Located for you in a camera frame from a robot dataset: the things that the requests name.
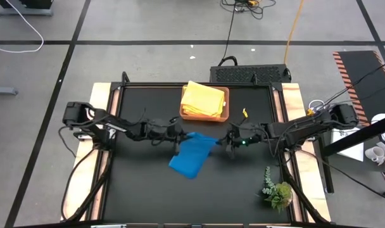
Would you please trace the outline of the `small artificial plant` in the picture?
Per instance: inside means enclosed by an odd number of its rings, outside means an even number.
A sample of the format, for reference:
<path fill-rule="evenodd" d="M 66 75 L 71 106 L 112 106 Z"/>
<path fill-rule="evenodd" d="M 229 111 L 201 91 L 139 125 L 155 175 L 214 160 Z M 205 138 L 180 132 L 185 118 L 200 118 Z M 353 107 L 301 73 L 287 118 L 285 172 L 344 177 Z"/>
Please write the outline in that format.
<path fill-rule="evenodd" d="M 263 189 L 260 191 L 265 195 L 265 201 L 269 202 L 271 207 L 279 213 L 287 208 L 292 200 L 292 187 L 287 182 L 275 184 L 271 179 L 270 167 L 265 168 Z"/>

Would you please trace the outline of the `orange plastic bin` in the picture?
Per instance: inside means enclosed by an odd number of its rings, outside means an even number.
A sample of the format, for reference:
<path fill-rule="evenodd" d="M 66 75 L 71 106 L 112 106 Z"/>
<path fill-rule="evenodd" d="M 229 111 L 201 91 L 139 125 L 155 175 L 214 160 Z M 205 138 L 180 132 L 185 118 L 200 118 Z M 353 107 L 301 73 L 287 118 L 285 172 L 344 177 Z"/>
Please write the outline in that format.
<path fill-rule="evenodd" d="M 188 115 L 184 112 L 182 106 L 179 108 L 179 115 L 184 120 L 196 120 L 196 121 L 207 121 L 207 122 L 225 122 L 229 118 L 229 88 L 228 87 L 217 87 L 212 86 L 214 89 L 224 91 L 224 104 L 222 105 L 222 113 L 219 117 L 199 116 L 199 115 Z"/>

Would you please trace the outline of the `grey desk foot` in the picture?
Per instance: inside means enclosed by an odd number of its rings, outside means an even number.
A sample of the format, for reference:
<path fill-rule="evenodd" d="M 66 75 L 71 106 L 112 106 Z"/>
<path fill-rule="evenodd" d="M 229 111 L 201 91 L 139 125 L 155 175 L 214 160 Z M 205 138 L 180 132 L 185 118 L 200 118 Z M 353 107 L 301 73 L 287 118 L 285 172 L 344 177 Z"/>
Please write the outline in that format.
<path fill-rule="evenodd" d="M 54 0 L 46 0 L 41 8 L 35 7 L 42 0 L 0 0 L 0 16 L 53 16 L 51 5 Z"/>

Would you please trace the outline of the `white mug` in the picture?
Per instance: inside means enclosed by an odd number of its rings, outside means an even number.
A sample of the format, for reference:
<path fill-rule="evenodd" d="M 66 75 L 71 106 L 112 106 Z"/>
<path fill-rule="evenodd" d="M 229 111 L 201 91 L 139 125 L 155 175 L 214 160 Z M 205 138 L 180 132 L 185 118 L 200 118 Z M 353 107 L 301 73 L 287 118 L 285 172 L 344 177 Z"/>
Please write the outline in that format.
<path fill-rule="evenodd" d="M 385 151 L 379 146 L 367 149 L 365 156 L 378 165 L 382 165 L 385 162 Z"/>

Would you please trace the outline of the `black diagonal bar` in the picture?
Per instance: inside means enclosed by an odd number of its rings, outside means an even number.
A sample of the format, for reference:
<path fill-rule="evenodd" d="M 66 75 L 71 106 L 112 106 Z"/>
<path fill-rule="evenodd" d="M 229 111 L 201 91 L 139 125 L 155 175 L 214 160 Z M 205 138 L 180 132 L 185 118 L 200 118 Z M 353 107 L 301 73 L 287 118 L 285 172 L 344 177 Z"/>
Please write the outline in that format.
<path fill-rule="evenodd" d="M 346 136 L 326 147 L 321 151 L 322 157 L 331 156 L 342 150 L 348 149 L 357 144 L 363 143 L 373 137 L 385 133 L 385 119 L 376 122 L 368 127 L 364 127 L 349 136 Z"/>

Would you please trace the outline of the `blue microfiber towel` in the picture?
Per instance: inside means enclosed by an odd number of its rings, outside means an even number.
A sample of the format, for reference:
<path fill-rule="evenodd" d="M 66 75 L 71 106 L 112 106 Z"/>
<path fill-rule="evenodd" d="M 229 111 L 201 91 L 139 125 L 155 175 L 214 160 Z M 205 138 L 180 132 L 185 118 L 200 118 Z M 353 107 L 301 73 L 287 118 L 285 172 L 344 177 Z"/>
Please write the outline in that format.
<path fill-rule="evenodd" d="M 191 139 L 180 143 L 179 154 L 173 156 L 168 166 L 188 179 L 196 178 L 217 140 L 193 132 Z"/>

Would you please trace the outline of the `black computer tower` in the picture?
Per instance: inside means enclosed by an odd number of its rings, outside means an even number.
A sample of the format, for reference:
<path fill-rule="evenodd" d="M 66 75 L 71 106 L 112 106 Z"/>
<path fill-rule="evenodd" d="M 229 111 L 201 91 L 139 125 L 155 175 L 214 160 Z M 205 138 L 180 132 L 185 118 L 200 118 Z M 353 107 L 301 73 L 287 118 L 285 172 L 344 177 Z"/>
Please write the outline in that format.
<path fill-rule="evenodd" d="M 291 80 L 291 72 L 284 64 L 212 66 L 210 68 L 210 82 L 248 83 L 257 81 L 259 84 L 266 84 L 271 82 L 290 83 Z"/>

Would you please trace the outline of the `hazard-striped black mat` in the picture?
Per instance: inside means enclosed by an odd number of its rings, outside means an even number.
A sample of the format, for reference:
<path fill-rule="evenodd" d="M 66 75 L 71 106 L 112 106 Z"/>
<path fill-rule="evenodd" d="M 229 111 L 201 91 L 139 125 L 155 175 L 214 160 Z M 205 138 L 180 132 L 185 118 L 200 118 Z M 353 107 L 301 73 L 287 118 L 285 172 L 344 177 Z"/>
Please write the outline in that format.
<path fill-rule="evenodd" d="M 333 54 L 360 125 L 385 114 L 385 60 L 376 51 L 338 51 Z"/>

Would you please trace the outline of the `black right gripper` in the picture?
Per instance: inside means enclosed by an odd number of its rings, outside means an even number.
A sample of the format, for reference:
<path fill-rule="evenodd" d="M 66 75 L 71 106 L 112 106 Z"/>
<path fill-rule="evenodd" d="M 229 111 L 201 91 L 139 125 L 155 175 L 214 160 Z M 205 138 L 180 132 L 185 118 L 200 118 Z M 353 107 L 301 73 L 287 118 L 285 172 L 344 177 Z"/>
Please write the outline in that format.
<path fill-rule="evenodd" d="M 217 140 L 217 145 L 229 145 L 233 148 L 249 146 L 267 141 L 267 133 L 259 125 L 253 123 L 230 123 L 227 135 Z"/>

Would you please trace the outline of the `light wooden side board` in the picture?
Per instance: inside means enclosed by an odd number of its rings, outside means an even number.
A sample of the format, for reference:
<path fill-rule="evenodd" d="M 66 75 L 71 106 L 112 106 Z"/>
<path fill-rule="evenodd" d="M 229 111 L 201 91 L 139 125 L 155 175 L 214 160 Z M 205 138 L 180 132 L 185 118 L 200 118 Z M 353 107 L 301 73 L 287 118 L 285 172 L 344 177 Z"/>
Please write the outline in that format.
<path fill-rule="evenodd" d="M 283 83 L 280 91 L 277 89 L 274 91 L 274 100 L 278 121 L 280 122 L 293 120 L 306 114 L 298 84 Z M 291 160 L 287 163 L 287 168 L 313 207 L 324 219 L 330 221 L 331 216 L 325 197 L 319 164 L 314 157 L 313 143 L 307 141 L 301 148 L 301 151 L 296 152 L 291 157 Z"/>
<path fill-rule="evenodd" d="M 104 109 L 115 115 L 119 95 L 120 90 L 110 83 L 98 82 L 92 88 L 89 103 L 95 108 Z M 98 220 L 101 216 L 105 192 L 105 186 L 98 186 L 98 182 L 108 175 L 107 165 L 110 152 L 94 149 L 91 139 L 81 140 L 75 151 L 77 153 L 75 166 L 68 182 L 67 192 L 64 194 L 65 199 L 61 211 L 67 219 L 75 215 L 94 189 L 96 195 L 90 200 L 79 220 Z"/>

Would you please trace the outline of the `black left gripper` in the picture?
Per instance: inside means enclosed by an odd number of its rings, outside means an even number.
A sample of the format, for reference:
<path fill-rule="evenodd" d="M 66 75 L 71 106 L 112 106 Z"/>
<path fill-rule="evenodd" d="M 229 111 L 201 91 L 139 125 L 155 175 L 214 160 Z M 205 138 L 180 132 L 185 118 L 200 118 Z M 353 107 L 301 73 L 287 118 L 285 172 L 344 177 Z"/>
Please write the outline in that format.
<path fill-rule="evenodd" d="M 193 133 L 184 134 L 178 118 L 171 118 L 168 121 L 161 119 L 146 120 L 146 138 L 151 141 L 170 141 L 177 143 L 191 139 Z"/>

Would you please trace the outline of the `orange microfiber towel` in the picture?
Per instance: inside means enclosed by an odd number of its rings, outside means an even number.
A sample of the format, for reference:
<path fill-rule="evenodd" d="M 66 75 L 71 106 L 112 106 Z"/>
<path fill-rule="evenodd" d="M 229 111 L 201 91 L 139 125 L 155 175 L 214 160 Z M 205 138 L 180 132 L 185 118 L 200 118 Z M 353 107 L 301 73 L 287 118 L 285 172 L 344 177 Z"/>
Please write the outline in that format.
<path fill-rule="evenodd" d="M 224 91 L 189 81 L 183 87 L 180 105 L 192 106 L 200 110 L 215 112 L 222 109 L 224 104 Z"/>

